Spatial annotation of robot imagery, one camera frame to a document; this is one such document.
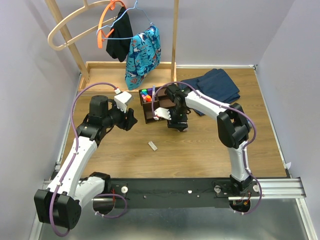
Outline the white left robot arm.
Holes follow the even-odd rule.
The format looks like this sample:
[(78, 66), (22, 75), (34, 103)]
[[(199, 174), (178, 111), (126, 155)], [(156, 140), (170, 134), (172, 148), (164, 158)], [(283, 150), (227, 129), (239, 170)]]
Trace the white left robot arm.
[(41, 223), (71, 230), (77, 225), (82, 208), (94, 197), (114, 196), (108, 174), (94, 172), (82, 185), (79, 185), (79, 180), (109, 130), (118, 127), (129, 131), (138, 122), (134, 110), (128, 107), (132, 98), (126, 91), (114, 98), (105, 95), (91, 98), (89, 112), (75, 130), (75, 138), (64, 164), (48, 187), (37, 190), (34, 195), (36, 213)]

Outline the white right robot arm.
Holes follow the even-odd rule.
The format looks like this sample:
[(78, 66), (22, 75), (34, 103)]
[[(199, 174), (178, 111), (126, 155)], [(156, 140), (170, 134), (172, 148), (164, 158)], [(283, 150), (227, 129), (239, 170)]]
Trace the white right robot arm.
[(180, 88), (176, 84), (166, 87), (165, 95), (174, 103), (174, 107), (165, 111), (167, 126), (182, 132), (188, 128), (187, 114), (191, 109), (202, 112), (216, 120), (220, 142), (227, 147), (231, 163), (230, 191), (241, 196), (247, 192), (253, 180), (249, 168), (247, 146), (251, 143), (249, 133), (256, 127), (244, 114), (240, 104), (223, 103), (193, 89), (191, 86)]

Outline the black highlighter orange cap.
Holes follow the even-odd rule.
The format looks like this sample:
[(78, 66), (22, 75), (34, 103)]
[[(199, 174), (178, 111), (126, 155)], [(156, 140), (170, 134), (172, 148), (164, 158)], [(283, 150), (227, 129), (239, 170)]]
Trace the black highlighter orange cap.
[(147, 102), (151, 102), (152, 101), (152, 97), (150, 95), (147, 95), (145, 98), (146, 98)]

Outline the white marker lavender cap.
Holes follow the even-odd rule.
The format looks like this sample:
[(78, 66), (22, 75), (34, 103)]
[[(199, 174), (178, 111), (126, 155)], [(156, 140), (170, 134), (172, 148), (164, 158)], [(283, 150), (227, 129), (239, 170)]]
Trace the white marker lavender cap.
[(152, 97), (153, 97), (153, 98), (155, 97), (155, 92), (156, 92), (156, 86), (153, 85), (153, 86), (152, 86)]

